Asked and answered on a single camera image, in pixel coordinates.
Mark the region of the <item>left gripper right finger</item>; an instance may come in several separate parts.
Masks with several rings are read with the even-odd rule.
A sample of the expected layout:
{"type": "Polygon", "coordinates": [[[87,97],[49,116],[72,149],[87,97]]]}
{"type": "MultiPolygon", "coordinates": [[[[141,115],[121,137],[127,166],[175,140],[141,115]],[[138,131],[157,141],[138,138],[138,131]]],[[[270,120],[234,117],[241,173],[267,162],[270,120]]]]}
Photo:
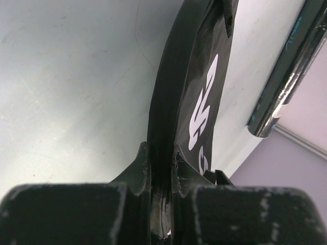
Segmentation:
{"type": "Polygon", "coordinates": [[[173,244],[326,244],[326,228],[303,191],[213,184],[180,154],[172,166],[173,244]]]}

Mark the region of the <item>black racket bag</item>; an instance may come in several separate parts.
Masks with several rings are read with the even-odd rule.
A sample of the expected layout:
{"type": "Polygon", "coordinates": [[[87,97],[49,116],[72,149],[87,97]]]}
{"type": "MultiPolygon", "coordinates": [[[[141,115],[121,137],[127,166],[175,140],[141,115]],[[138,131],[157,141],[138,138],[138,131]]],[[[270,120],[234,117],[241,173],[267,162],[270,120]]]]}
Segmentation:
{"type": "Polygon", "coordinates": [[[147,133],[153,244],[182,235],[181,199],[194,185],[208,184],[237,7],[237,1],[184,1],[166,41],[147,133]]]}

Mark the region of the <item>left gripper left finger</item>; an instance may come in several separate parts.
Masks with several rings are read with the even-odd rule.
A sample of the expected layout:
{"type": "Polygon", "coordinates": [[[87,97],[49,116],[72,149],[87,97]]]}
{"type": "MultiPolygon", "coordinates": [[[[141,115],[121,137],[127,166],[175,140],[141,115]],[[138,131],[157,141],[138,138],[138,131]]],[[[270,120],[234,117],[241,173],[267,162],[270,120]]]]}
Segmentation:
{"type": "Polygon", "coordinates": [[[109,183],[25,184],[1,201],[1,244],[149,244],[147,144],[109,183]]]}

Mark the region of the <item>black shuttlecock tube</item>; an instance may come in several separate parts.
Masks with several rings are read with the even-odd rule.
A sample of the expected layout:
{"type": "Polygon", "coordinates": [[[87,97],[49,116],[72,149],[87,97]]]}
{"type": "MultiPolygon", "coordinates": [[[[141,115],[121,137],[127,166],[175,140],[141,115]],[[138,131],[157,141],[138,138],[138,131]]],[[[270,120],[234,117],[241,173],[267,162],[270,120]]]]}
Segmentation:
{"type": "Polygon", "coordinates": [[[267,138],[326,41],[326,1],[305,1],[248,121],[267,138]]]}

